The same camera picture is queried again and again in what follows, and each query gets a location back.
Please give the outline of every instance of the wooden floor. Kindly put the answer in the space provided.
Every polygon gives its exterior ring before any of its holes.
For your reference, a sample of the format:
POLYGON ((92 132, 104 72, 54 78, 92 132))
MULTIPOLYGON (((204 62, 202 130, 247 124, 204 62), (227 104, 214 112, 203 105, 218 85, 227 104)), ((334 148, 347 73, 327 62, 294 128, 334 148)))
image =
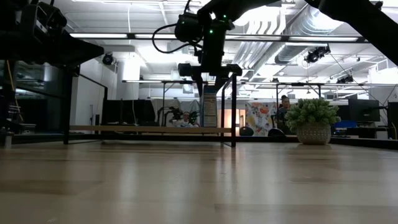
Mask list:
POLYGON ((398 152, 194 142, 0 150, 2 224, 397 224, 398 152))

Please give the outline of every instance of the ceiling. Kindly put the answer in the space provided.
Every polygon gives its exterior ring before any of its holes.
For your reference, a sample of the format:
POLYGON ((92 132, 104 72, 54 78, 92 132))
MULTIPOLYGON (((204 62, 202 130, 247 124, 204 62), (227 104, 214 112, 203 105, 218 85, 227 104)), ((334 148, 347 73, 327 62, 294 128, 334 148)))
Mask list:
MULTIPOLYGON (((68 19, 70 32, 133 32, 133 33, 152 33, 157 28, 166 24, 176 23, 178 15, 183 12, 185 2, 179 0, 168 1, 145 1, 146 3, 134 4, 129 3, 113 3, 105 4, 102 2, 81 2, 84 0, 55 0, 55 6, 59 7, 68 19), (129 12, 130 28, 127 19, 129 12)), ((201 5, 208 0, 193 1, 191 9, 194 11, 199 9, 201 5)), ((301 8, 304 7, 304 0, 295 0, 296 5, 286 11, 286 20, 294 18, 301 8)), ((398 7, 385 8, 385 12, 393 20, 398 21, 398 7)), ((246 33, 248 26, 237 27, 231 31, 235 34, 246 33)), ((165 33, 173 33, 174 30, 163 30, 165 33)), ((343 24, 334 30, 331 35, 359 35, 348 24, 343 24)), ((148 40, 96 40, 98 45, 133 45, 146 61, 146 65, 141 68, 141 75, 156 78, 156 75, 170 74, 171 70, 177 69, 177 63, 166 60, 165 55, 156 52, 152 43, 148 40)), ((158 41, 157 45, 161 49, 167 48, 167 41, 158 41)), ((226 57, 232 60, 236 55, 240 42, 226 42, 224 50, 226 57)), ((367 68, 376 64, 378 60, 383 58, 382 53, 374 48, 371 44, 331 44, 331 54, 339 62, 331 56, 320 60, 316 65, 305 68, 300 62, 292 62, 292 65, 285 67, 282 76, 279 75, 280 82, 299 82, 307 80, 326 82, 332 75, 341 73, 344 69, 353 69, 354 76, 359 80, 366 80, 368 74, 367 68), (375 60, 376 62, 364 63, 365 60, 375 60)))

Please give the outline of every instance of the person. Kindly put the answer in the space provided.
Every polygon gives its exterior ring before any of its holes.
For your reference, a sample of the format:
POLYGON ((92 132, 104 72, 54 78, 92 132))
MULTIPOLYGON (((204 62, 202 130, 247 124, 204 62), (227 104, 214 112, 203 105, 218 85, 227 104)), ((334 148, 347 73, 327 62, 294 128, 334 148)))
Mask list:
POLYGON ((286 125, 285 115, 290 110, 290 99, 289 97, 283 95, 282 98, 282 107, 278 109, 278 113, 276 116, 278 128, 283 131, 285 134, 292 134, 290 128, 286 125))
POLYGON ((191 124, 189 122, 190 113, 184 112, 182 119, 180 120, 173 120, 173 125, 176 128, 199 128, 198 124, 191 124))

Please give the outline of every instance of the poster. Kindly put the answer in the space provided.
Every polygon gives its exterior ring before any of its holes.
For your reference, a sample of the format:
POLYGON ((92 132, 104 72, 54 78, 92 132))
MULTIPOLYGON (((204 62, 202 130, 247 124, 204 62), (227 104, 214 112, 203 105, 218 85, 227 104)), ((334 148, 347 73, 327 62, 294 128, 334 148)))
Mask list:
POLYGON ((277 111, 276 102, 246 103, 246 127, 254 131, 253 136, 268 136, 272 129, 271 116, 277 111))

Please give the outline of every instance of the green plant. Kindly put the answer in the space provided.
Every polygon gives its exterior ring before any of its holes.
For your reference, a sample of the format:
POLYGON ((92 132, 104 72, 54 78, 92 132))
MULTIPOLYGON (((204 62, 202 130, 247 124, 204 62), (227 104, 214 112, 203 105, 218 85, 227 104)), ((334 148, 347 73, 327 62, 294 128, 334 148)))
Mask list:
POLYGON ((337 106, 329 106, 329 101, 323 98, 298 100, 298 105, 292 106, 285 118, 287 126, 295 131, 306 123, 334 124, 340 120, 337 111, 337 106))

